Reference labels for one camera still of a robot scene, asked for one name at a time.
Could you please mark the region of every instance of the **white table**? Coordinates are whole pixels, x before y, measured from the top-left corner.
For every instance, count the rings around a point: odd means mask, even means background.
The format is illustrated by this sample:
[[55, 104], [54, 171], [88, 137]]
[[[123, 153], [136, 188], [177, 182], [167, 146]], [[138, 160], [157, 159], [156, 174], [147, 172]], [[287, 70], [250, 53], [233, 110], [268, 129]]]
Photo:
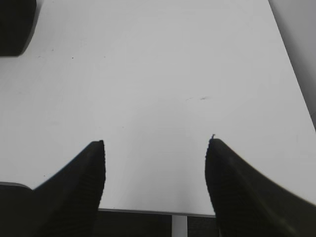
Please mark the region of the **white table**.
[[100, 208], [214, 214], [215, 133], [316, 203], [316, 134], [266, 0], [46, 0], [0, 58], [0, 181], [35, 188], [106, 144]]

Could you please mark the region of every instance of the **white wall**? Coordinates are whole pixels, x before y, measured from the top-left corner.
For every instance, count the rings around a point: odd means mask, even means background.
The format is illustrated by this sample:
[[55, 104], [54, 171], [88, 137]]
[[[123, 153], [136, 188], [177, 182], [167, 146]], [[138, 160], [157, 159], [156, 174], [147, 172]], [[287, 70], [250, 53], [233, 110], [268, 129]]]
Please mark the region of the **white wall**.
[[269, 0], [269, 2], [316, 126], [316, 1]]

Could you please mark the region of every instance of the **small mark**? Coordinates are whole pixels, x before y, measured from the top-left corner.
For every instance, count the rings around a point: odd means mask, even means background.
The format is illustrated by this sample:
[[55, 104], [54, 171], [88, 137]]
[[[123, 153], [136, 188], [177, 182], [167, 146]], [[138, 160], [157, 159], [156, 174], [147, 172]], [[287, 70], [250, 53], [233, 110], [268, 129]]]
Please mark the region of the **small mark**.
[[203, 96], [203, 97], [200, 98], [200, 100], [209, 100], [209, 99], [211, 99], [210, 96]]

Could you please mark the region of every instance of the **black object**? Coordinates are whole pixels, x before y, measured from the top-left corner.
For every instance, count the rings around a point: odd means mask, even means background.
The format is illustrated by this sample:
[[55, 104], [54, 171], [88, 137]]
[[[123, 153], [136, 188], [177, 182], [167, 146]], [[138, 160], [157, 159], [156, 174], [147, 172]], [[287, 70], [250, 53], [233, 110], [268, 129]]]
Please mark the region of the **black object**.
[[99, 141], [33, 191], [0, 185], [0, 236], [91, 236], [104, 182], [105, 152]]
[[220, 139], [209, 142], [205, 179], [223, 237], [316, 236], [316, 207], [260, 174]]
[[36, 0], [0, 0], [0, 56], [22, 53], [33, 27]]

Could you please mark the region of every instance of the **floor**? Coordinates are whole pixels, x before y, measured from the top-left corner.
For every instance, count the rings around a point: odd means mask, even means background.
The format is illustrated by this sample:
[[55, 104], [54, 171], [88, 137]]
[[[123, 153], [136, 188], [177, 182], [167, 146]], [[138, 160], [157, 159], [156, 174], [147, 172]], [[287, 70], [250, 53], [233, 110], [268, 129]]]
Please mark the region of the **floor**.
[[[218, 237], [216, 219], [187, 217], [188, 237]], [[172, 215], [99, 211], [92, 237], [172, 237]]]

